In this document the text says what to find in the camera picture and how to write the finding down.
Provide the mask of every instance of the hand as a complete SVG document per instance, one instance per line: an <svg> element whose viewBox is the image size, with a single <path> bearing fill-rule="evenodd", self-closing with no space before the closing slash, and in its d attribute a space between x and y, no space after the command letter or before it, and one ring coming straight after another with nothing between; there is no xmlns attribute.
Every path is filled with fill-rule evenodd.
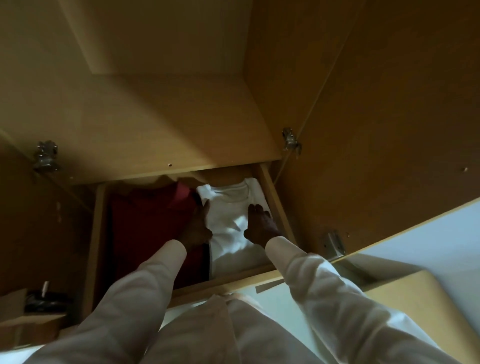
<svg viewBox="0 0 480 364"><path fill-rule="evenodd" d="M212 238L212 232L205 226L205 217L209 209L210 200L207 200L204 206L195 210L192 219L177 238L185 246L187 252L196 246L207 243Z"/></svg>
<svg viewBox="0 0 480 364"><path fill-rule="evenodd" d="M243 236L265 248L270 239L282 236L282 233L278 231L268 211L264 211L260 205L250 205L248 206L248 228L243 232Z"/></svg>

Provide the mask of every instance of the metal hinge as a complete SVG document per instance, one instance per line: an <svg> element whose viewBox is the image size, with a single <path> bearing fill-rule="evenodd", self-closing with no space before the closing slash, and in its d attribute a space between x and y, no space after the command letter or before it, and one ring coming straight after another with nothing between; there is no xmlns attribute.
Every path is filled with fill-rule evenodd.
<svg viewBox="0 0 480 364"><path fill-rule="evenodd" d="M343 247L342 239L336 231L329 231L325 233L320 238L320 243L323 244L325 248L324 258L329 262L336 260L347 253Z"/></svg>
<svg viewBox="0 0 480 364"><path fill-rule="evenodd" d="M34 154L34 170L40 173L61 170L60 165L55 160L59 152L59 147L55 144L55 142L51 140L47 140L46 142L38 142L37 148L38 150Z"/></svg>
<svg viewBox="0 0 480 364"><path fill-rule="evenodd" d="M301 143L298 142L293 134L292 128L283 128L282 135L283 140L285 140L283 150L294 150L298 157L301 154Z"/></svg>

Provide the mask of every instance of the wooden drawer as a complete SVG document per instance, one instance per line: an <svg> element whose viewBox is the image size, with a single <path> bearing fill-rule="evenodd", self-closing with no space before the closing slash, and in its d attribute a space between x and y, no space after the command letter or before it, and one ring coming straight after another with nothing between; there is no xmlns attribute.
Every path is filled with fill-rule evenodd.
<svg viewBox="0 0 480 364"><path fill-rule="evenodd" d="M267 163L193 171L180 174L168 174L156 177L137 178L120 182L100 184L96 192L96 204L92 229L92 240L87 264L87 274L82 307L83 318L96 307L107 290L105 275L109 274L107 259L107 206L112 192L127 193L132 188L158 188L172 181L182 181L195 188L205 183L224 186L255 177L264 192L272 217L285 236L295 242L287 217L276 193ZM258 267L231 276L221 277L207 282L180 288L173 291L170 307L198 302L212 294L226 294L249 286L257 286L281 279L280 273L273 265Z"/></svg>

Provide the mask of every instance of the folded white t-shirt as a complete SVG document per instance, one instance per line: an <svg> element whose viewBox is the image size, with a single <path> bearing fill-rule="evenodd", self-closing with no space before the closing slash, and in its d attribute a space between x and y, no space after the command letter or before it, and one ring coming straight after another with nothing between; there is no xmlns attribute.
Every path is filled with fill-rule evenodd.
<svg viewBox="0 0 480 364"><path fill-rule="evenodd" d="M210 278L223 277L269 264L265 250L245 239L248 226L248 206L262 205L270 211L260 184L255 178L225 187L205 184L197 188L205 204L210 200L206 226L210 240Z"/></svg>

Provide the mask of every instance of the person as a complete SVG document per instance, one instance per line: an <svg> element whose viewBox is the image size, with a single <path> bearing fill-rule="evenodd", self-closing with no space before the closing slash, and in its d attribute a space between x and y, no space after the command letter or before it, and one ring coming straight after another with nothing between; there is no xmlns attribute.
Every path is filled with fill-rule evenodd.
<svg viewBox="0 0 480 364"><path fill-rule="evenodd" d="M115 282L72 334L27 363L323 363L254 303L235 295L213 296L160 329L186 252L212 236L205 227L208 208L207 202L177 240ZM339 363L458 363L404 313L369 299L324 258L289 242L260 205L249 206L244 236L265 248Z"/></svg>

